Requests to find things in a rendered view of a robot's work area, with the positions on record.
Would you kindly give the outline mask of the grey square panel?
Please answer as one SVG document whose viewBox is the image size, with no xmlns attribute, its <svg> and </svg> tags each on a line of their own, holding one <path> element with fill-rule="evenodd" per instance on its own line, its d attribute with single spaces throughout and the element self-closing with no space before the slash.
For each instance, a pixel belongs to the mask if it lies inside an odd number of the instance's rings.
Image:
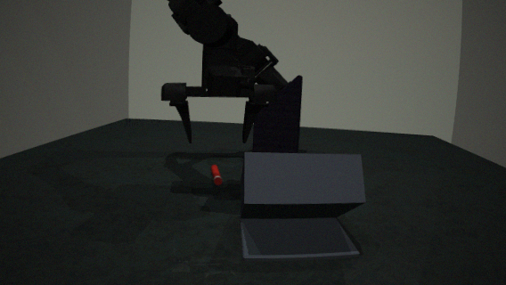
<svg viewBox="0 0 506 285">
<path fill-rule="evenodd" d="M 244 262 L 359 257 L 338 216 L 366 203 L 361 154 L 245 152 Z"/>
</svg>

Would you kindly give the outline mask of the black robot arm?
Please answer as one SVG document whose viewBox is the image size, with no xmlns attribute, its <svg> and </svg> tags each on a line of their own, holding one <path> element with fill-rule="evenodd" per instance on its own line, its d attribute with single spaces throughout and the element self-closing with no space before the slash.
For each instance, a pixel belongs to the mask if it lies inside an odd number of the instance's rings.
<svg viewBox="0 0 506 285">
<path fill-rule="evenodd" d="M 273 67 L 279 61 L 265 46 L 238 36 L 238 23 L 219 7 L 222 1 L 168 1 L 171 16 L 179 28 L 203 44 L 203 50 L 237 51 L 237 60 L 231 59 L 230 64 L 217 64 L 217 57 L 209 58 L 203 78 L 208 94 L 236 97 L 240 96 L 241 89 L 252 90 L 255 83 L 273 85 L 278 94 L 288 84 Z"/>
</svg>

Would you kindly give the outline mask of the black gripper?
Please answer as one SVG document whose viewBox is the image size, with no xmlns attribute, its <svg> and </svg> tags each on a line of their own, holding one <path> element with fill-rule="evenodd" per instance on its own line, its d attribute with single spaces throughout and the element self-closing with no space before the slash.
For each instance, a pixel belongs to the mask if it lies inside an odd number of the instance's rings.
<svg viewBox="0 0 506 285">
<path fill-rule="evenodd" d="M 189 143 L 192 143 L 192 130 L 189 117 L 189 103 L 185 99 L 188 97 L 223 97 L 232 98 L 230 95 L 211 95 L 203 87 L 203 78 L 208 66 L 210 57 L 217 57 L 217 64 L 230 64 L 231 59 L 237 60 L 237 51 L 227 49 L 208 49 L 202 51 L 202 81 L 201 86 L 186 86 L 186 83 L 165 83 L 162 86 L 161 100 L 169 101 L 169 106 L 176 106 L 176 109 L 184 122 L 185 132 Z M 249 137 L 251 127 L 257 117 L 257 114 L 263 107 L 268 107 L 269 103 L 277 102 L 277 89 L 274 85 L 257 85 L 253 89 L 241 89 L 240 96 L 249 97 L 246 101 L 242 141 L 246 143 Z"/>
</svg>

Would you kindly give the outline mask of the red peg with white band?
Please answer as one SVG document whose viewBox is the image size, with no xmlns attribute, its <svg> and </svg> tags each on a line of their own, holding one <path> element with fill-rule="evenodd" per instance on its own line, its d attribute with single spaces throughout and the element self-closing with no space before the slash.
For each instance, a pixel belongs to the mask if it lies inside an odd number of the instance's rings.
<svg viewBox="0 0 506 285">
<path fill-rule="evenodd" d="M 211 166 L 210 170 L 211 170 L 211 174 L 214 177 L 215 184 L 219 185 L 220 183 L 222 183 L 222 179 L 219 174 L 217 166 L 216 165 Z"/>
</svg>

